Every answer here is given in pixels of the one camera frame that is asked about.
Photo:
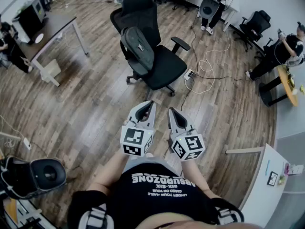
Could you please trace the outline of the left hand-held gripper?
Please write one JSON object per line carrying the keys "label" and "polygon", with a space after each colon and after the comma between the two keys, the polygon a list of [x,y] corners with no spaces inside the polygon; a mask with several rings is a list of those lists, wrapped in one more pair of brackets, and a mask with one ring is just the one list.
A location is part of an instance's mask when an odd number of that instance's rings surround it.
{"label": "left hand-held gripper", "polygon": [[144,156],[153,143],[157,104],[145,101],[130,111],[130,118],[122,126],[120,145],[123,153]]}

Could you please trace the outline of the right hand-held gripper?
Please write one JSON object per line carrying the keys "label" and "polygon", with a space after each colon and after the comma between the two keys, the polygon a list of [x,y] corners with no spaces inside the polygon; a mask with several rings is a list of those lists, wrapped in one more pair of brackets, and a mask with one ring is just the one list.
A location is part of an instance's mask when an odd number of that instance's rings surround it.
{"label": "right hand-held gripper", "polygon": [[181,161],[197,159],[205,152],[203,137],[193,129],[191,118],[181,110],[170,107],[168,110],[168,125],[172,132],[170,136],[171,149]]}

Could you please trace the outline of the black mesh office chair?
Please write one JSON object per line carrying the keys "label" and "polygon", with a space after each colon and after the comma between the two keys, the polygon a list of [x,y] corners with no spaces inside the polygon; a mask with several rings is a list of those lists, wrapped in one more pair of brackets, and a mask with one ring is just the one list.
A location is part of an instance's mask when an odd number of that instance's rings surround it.
{"label": "black mesh office chair", "polygon": [[127,84],[130,84],[131,79],[142,79],[148,91],[166,87],[170,90],[170,96],[175,96],[175,90],[170,84],[187,69],[187,64],[176,53],[179,48],[188,51],[190,45],[178,37],[171,38],[175,42],[172,50],[161,45],[156,3],[153,0],[123,0],[122,7],[113,11],[110,19],[119,34],[125,27],[138,27],[154,51],[152,70],[147,75],[140,76],[132,69],[132,75],[126,78]]}

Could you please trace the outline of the grey backpack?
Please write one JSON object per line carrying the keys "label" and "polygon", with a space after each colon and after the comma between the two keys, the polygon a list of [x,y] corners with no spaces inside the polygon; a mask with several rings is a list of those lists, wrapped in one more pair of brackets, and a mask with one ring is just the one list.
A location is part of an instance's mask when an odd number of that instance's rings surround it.
{"label": "grey backpack", "polygon": [[138,27],[122,29],[121,46],[128,64],[138,75],[147,75],[152,70],[154,51]]}

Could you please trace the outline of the person's left forearm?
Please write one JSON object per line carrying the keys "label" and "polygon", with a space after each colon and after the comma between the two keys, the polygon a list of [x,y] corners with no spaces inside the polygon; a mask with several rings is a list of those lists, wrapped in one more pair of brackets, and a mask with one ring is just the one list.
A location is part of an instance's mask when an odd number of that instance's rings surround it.
{"label": "person's left forearm", "polygon": [[108,195],[111,186],[121,177],[128,159],[127,154],[117,151],[97,174],[87,190],[96,190]]}

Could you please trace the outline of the person's right forearm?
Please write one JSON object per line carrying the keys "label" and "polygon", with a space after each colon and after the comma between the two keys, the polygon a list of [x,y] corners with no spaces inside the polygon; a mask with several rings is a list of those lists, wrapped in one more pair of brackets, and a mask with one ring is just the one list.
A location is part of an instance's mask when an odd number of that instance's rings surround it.
{"label": "person's right forearm", "polygon": [[187,160],[181,162],[182,171],[184,178],[193,182],[207,197],[217,198],[218,196],[214,194],[203,175],[201,174],[196,162],[194,160]]}

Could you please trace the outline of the person's light jeans legs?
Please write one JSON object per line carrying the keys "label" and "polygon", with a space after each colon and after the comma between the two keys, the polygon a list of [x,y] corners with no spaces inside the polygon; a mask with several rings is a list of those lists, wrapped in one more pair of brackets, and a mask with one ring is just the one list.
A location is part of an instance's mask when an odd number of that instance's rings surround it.
{"label": "person's light jeans legs", "polygon": [[159,157],[133,157],[130,156],[128,158],[128,161],[124,167],[124,170],[122,171],[122,173],[130,170],[131,168],[141,165],[141,164],[159,164],[164,166],[166,169],[170,170],[171,172],[173,172],[175,175],[179,176],[178,173],[164,160],[161,159]]}

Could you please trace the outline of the person's black printed t-shirt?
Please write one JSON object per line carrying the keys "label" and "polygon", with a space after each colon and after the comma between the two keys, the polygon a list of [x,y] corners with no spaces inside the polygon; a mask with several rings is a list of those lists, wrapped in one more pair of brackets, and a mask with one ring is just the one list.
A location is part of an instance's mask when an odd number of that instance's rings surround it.
{"label": "person's black printed t-shirt", "polygon": [[222,198],[209,198],[197,185],[157,163],[124,172],[109,195],[77,191],[69,206],[68,229],[135,229],[150,216],[174,213],[223,225],[243,222],[242,212]]}

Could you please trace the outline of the cream storage box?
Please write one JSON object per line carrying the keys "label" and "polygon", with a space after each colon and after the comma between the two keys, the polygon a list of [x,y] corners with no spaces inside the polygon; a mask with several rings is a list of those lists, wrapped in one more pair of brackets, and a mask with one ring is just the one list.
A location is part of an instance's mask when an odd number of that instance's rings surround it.
{"label": "cream storage box", "polygon": [[[56,59],[53,59],[51,62],[49,62],[44,69],[54,78],[56,77],[58,74],[61,73],[61,69],[58,65],[58,62]],[[41,73],[41,79],[47,83],[50,82],[50,79],[44,75],[43,73]]]}

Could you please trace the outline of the black framed card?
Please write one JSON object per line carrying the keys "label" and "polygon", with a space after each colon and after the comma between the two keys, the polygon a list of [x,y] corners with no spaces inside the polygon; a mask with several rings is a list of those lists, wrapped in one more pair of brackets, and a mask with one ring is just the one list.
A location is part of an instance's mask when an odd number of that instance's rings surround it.
{"label": "black framed card", "polygon": [[271,171],[268,181],[267,181],[267,185],[274,187],[276,184],[277,177],[278,177],[278,174],[275,173],[274,171]]}

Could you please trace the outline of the round wooden table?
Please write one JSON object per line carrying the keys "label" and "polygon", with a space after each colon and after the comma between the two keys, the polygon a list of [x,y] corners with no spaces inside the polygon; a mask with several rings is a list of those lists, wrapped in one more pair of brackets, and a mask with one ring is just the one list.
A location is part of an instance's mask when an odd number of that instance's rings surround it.
{"label": "round wooden table", "polygon": [[[260,83],[259,84],[259,94],[260,98],[263,101],[263,103],[270,107],[286,98],[289,99],[290,103],[293,106],[298,106],[298,98],[297,94],[293,94],[293,91],[296,90],[296,88],[293,87],[291,80],[293,80],[293,77],[290,76],[288,71],[286,70],[286,66],[279,65],[277,66],[278,71],[278,77],[270,81],[269,83]],[[285,90],[285,94],[273,99],[271,95],[271,90],[278,85],[282,84]]]}

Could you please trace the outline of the black and white box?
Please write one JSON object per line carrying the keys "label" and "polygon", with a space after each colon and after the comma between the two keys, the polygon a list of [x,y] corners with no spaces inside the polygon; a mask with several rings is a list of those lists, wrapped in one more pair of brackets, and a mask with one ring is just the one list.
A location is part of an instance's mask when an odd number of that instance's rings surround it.
{"label": "black and white box", "polygon": [[43,28],[45,16],[40,0],[29,0],[25,3],[21,11],[12,19],[12,25],[21,42],[33,43],[34,35]]}

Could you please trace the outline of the white table frame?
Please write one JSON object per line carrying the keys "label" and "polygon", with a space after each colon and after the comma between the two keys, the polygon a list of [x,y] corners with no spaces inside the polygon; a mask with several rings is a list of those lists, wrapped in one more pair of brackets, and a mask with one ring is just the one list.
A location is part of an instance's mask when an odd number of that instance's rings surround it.
{"label": "white table frame", "polygon": [[15,136],[15,135],[10,135],[10,134],[4,133],[4,132],[0,132],[0,136],[8,138],[8,139],[16,140],[16,141],[21,141],[20,137]]}

